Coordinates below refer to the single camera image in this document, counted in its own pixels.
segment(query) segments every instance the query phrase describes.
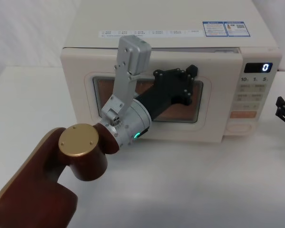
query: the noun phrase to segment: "orange button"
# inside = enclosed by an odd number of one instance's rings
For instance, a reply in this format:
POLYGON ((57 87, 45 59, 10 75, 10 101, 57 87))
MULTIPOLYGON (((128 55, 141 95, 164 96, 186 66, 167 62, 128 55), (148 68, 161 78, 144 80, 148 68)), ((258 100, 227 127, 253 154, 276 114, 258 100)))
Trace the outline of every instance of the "orange button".
POLYGON ((257 116, 257 112, 236 112, 233 111, 230 114, 231 119, 253 119, 257 116))

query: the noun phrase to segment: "green led light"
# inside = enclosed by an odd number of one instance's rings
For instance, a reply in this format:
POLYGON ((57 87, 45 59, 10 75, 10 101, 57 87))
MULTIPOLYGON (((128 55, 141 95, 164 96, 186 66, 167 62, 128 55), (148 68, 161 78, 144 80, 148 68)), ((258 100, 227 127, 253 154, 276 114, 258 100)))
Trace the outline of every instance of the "green led light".
POLYGON ((137 139, 137 137, 138 137, 140 134, 141 134, 141 133, 138 132, 138 133, 134 136, 134 138, 137 139))

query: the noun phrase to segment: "microwave label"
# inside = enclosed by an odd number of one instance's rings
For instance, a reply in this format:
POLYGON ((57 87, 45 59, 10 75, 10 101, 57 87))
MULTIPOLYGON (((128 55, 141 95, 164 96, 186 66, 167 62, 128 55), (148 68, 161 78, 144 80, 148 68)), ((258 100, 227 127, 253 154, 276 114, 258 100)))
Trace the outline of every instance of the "microwave label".
POLYGON ((204 37, 203 30, 102 30, 99 38, 120 38, 127 35, 136 35, 141 38, 184 38, 204 37))
POLYGON ((227 37, 227 31, 223 21, 204 21, 205 34, 207 37, 227 37))
POLYGON ((243 21, 204 21, 207 37, 250 37, 243 21))
POLYGON ((224 26, 229 37, 250 37, 243 21, 224 21, 224 26))

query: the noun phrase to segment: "microwave oven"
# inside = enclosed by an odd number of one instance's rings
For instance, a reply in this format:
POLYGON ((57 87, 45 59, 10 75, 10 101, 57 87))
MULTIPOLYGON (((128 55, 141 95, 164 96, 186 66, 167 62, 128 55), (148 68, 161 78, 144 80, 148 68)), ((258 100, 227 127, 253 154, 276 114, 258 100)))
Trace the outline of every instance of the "microwave oven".
POLYGON ((101 120, 123 35, 152 47, 138 94, 156 69, 198 68, 192 104, 168 108, 142 138, 220 142, 255 130, 282 55, 252 1, 82 0, 61 54, 79 123, 101 120))

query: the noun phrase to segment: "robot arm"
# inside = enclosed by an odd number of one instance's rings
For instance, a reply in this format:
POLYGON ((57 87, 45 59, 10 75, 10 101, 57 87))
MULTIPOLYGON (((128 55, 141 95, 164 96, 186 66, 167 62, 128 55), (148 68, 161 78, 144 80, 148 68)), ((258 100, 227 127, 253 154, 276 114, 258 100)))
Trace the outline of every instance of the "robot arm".
POLYGON ((189 105, 197 67, 155 70, 154 85, 134 99, 136 80, 148 68, 151 46, 135 36, 120 39, 114 90, 100 123, 50 131, 0 191, 0 228, 65 228, 77 196, 57 183, 66 166, 83 181, 106 170, 105 154, 146 133, 152 120, 172 104, 189 105))
POLYGON ((276 101, 277 110, 275 115, 285 122, 285 100, 279 96, 276 101))

